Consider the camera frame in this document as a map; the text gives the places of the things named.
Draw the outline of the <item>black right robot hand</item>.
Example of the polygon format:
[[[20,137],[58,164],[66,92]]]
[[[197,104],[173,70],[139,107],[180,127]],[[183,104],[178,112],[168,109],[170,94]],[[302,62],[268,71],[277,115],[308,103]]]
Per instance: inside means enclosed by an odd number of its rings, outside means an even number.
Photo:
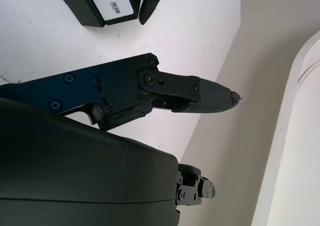
[[[212,114],[240,95],[146,53],[0,87],[3,226],[176,226],[215,196],[201,171],[110,131],[153,109]]]

